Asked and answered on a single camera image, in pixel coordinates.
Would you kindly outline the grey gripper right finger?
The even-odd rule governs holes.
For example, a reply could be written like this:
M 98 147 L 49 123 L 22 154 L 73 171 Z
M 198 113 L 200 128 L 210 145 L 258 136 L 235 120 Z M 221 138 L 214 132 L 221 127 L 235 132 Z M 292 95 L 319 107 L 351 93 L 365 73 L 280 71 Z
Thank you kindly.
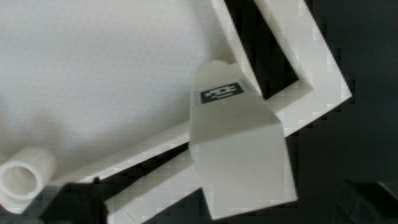
M 398 224 L 398 182 L 342 183 L 336 224 Z

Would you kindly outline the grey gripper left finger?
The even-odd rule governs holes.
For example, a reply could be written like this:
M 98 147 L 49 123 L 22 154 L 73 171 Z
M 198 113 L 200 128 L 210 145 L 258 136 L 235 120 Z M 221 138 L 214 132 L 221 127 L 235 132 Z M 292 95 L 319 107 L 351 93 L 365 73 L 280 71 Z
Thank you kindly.
M 109 224 L 100 179 L 43 189 L 25 211 L 24 224 Z

